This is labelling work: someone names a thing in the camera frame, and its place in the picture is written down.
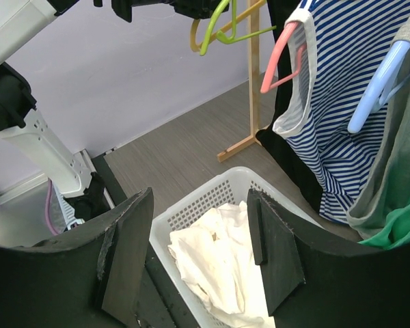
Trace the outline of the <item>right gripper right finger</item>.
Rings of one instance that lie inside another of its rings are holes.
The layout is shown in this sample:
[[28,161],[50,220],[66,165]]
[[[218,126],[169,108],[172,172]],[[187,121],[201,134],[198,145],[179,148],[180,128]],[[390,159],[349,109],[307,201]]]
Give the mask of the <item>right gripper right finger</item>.
[[278,327],[410,327],[410,243],[384,251],[349,241],[255,189],[247,211]]

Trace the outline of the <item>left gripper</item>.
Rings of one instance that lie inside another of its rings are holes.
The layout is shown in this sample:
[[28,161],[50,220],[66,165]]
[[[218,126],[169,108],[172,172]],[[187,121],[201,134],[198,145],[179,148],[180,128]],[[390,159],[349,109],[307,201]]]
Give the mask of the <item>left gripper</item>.
[[220,0],[175,0],[170,1],[174,11],[192,19],[208,19],[220,4]]

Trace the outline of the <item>white tank top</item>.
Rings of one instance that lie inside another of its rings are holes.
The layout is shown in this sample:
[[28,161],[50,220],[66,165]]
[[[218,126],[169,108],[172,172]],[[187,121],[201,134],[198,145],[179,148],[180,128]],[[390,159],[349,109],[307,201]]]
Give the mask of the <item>white tank top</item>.
[[182,281],[213,317],[229,327],[275,326],[254,261],[246,202],[211,208],[169,238]]

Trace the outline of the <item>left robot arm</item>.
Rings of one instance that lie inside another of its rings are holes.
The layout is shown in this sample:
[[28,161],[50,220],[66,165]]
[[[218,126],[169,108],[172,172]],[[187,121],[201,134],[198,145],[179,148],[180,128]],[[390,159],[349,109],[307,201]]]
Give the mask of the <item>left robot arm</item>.
[[28,81],[6,61],[76,1],[0,1],[0,138],[15,145],[56,185],[67,203],[97,206],[104,183],[61,142],[37,108]]

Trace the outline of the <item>black tank top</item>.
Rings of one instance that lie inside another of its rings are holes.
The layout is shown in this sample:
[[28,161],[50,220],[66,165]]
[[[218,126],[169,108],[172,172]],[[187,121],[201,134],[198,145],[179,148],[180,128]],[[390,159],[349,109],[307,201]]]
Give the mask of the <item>black tank top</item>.
[[[296,9],[299,2],[293,0],[267,1],[271,25],[276,26],[276,29],[273,30],[275,42],[283,31],[286,19]],[[288,46],[284,47],[276,69],[279,78],[286,77],[292,72]],[[318,213],[323,190],[315,175],[295,154],[286,140],[274,133],[272,129],[274,121],[287,110],[291,95],[292,81],[285,82],[277,88],[272,122],[266,129],[259,130],[256,133],[256,138],[292,182],[296,184],[305,201]]]

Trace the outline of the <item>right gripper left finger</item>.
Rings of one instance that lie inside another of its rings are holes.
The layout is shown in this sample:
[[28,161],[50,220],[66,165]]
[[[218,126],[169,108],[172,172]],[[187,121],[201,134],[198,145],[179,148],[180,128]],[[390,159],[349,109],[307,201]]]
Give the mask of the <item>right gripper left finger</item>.
[[147,188],[32,247],[0,246],[0,327],[134,327],[153,212]]

